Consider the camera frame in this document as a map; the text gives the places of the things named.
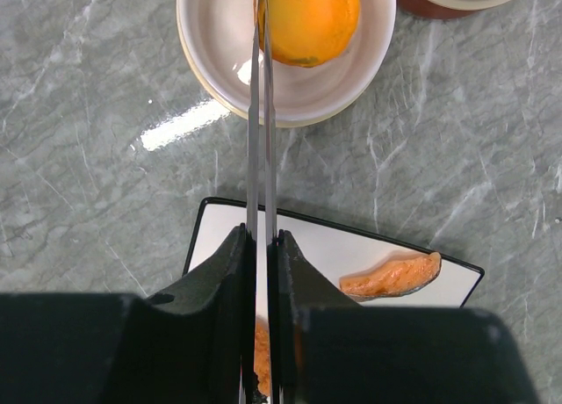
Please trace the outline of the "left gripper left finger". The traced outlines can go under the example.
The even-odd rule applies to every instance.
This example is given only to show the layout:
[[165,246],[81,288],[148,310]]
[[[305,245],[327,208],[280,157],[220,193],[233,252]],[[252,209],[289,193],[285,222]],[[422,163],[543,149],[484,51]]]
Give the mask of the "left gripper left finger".
[[4,403],[249,403],[254,301],[244,226],[194,270],[131,293],[1,297]]

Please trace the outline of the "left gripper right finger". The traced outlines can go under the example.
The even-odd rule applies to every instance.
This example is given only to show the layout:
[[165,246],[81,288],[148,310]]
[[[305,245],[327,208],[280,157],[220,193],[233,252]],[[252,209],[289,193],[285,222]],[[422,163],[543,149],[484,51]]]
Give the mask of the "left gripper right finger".
[[303,256],[267,248],[274,403],[536,403],[517,344],[478,308],[363,307]]

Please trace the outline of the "salmon slice food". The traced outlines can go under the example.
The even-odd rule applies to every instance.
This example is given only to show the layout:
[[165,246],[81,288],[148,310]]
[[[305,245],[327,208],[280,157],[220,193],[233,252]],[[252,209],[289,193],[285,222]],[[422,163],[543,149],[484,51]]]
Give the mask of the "salmon slice food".
[[354,300],[402,297],[432,283],[442,269],[442,257],[433,252],[395,259],[361,275],[342,277],[340,291]]

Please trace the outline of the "metal tongs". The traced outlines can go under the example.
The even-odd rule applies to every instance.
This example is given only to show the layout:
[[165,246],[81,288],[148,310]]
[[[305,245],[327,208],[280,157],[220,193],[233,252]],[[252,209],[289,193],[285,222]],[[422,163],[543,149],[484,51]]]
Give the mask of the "metal tongs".
[[279,239],[277,230],[276,110],[270,45],[270,0],[253,0],[248,109],[246,238],[250,338],[255,338],[258,304],[267,304],[269,403],[289,403],[284,386],[280,322]]

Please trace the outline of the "orange egg yolk food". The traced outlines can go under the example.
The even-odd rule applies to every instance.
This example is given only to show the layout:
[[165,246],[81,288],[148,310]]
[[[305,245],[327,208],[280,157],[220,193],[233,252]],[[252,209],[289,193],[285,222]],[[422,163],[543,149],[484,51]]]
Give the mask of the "orange egg yolk food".
[[272,59],[313,68],[340,56],[357,29],[360,0],[257,0],[259,45],[270,31]]

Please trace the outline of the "orange fried food piece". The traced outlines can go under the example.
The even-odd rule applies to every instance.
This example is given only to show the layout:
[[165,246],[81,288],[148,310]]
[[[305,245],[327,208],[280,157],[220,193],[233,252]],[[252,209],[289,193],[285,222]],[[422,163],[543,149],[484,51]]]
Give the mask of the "orange fried food piece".
[[258,391],[270,396],[270,335],[267,326],[260,320],[256,321],[254,373]]

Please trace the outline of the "yellow lunch container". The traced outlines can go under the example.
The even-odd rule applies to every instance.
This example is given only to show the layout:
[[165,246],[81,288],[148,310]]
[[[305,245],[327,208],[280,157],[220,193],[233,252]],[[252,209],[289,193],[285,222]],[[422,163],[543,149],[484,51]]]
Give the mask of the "yellow lunch container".
[[[396,0],[360,0],[357,30],[337,58],[313,68],[272,63],[277,126],[308,126],[335,116],[369,86],[393,36]],[[253,0],[177,0],[184,55],[205,90],[248,116]]]

